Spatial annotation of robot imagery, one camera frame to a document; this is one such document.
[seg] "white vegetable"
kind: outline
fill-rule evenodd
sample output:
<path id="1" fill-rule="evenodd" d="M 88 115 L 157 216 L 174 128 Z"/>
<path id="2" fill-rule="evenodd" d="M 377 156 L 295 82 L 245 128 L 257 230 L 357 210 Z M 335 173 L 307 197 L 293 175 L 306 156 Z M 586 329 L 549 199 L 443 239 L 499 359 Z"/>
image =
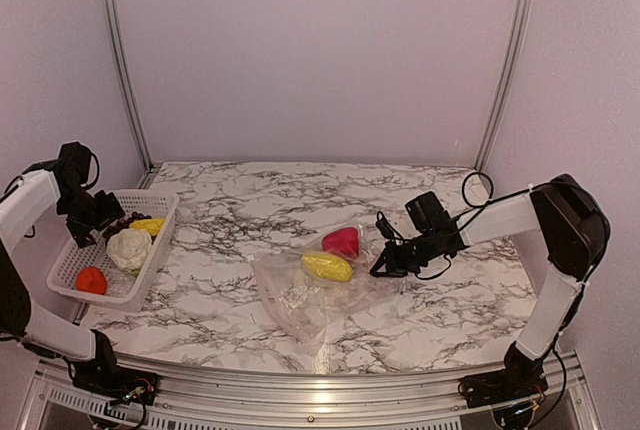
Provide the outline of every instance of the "white vegetable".
<path id="1" fill-rule="evenodd" d="M 107 255 L 121 270 L 141 268 L 151 251 L 151 234 L 146 230 L 125 228 L 109 239 Z"/>

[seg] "table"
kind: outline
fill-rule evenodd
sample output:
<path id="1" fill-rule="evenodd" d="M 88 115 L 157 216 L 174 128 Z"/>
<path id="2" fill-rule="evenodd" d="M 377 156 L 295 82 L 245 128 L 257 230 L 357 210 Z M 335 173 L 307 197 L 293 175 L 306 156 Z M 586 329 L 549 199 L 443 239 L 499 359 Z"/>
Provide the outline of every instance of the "table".
<path id="1" fill-rule="evenodd" d="M 166 266 L 139 313 L 92 306 L 82 325 L 116 351 L 190 365 L 320 374 L 412 372 L 499 361 L 535 304 L 508 239 L 464 252 L 442 277 L 408 277 L 392 299 L 331 323 L 321 347 L 280 329 L 249 259 L 302 245 L 383 210 L 415 235 L 404 204 L 433 190 L 452 215 L 471 170 L 319 163 L 165 163 L 151 186 L 180 196 Z M 472 181 L 469 194 L 486 198 Z M 429 267 L 429 273 L 444 262 Z"/>

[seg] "clear plastic bag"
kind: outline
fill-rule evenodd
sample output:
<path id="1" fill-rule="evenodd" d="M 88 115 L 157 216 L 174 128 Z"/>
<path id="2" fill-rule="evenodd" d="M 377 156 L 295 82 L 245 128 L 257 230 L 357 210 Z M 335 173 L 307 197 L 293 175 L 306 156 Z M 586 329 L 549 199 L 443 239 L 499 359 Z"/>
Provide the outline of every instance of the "clear plastic bag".
<path id="1" fill-rule="evenodd" d="M 346 228 L 358 232 L 357 251 L 352 245 L 327 243 L 331 236 Z M 303 264 L 303 256 L 310 252 L 326 252 L 348 261 L 353 272 L 351 280 L 332 281 L 314 275 Z M 363 227 L 352 225 L 340 227 L 303 247 L 261 255 L 251 266 L 271 317 L 287 333 L 306 343 L 322 334 L 330 322 L 399 293 L 401 281 L 373 278 L 369 274 L 378 254 Z"/>

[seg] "white wall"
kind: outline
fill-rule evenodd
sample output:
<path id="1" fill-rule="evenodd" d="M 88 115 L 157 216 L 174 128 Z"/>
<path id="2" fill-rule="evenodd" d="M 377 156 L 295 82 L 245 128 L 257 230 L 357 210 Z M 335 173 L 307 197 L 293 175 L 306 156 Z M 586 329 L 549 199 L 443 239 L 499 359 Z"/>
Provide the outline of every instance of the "white wall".
<path id="1" fill-rule="evenodd" d="M 534 0 L 488 171 L 508 192 L 571 173 L 613 236 L 562 345 L 576 347 L 605 429 L 638 428 L 640 407 L 640 0 Z M 539 287 L 541 239 L 518 249 Z"/>
<path id="2" fill-rule="evenodd" d="M 100 158 L 98 187 L 131 187 L 142 175 L 125 117 L 101 0 L 0 0 L 0 185 L 33 162 L 55 158 L 79 140 Z M 14 263 L 31 295 L 65 314 L 71 302 L 44 280 L 68 238 L 51 212 L 38 236 L 23 241 Z M 0 344 L 0 422 L 15 428 L 37 362 Z"/>
<path id="3" fill-rule="evenodd" d="M 156 161 L 472 165 L 515 0 L 118 0 Z"/>

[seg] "pink object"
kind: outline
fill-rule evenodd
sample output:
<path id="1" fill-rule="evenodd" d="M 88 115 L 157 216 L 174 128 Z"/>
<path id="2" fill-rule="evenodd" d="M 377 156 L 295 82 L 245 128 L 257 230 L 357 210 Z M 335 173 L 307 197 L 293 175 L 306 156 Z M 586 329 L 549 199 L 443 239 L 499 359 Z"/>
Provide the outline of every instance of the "pink object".
<path id="1" fill-rule="evenodd" d="M 322 239 L 322 250 L 347 260 L 360 256 L 360 240 L 355 227 L 341 228 Z"/>

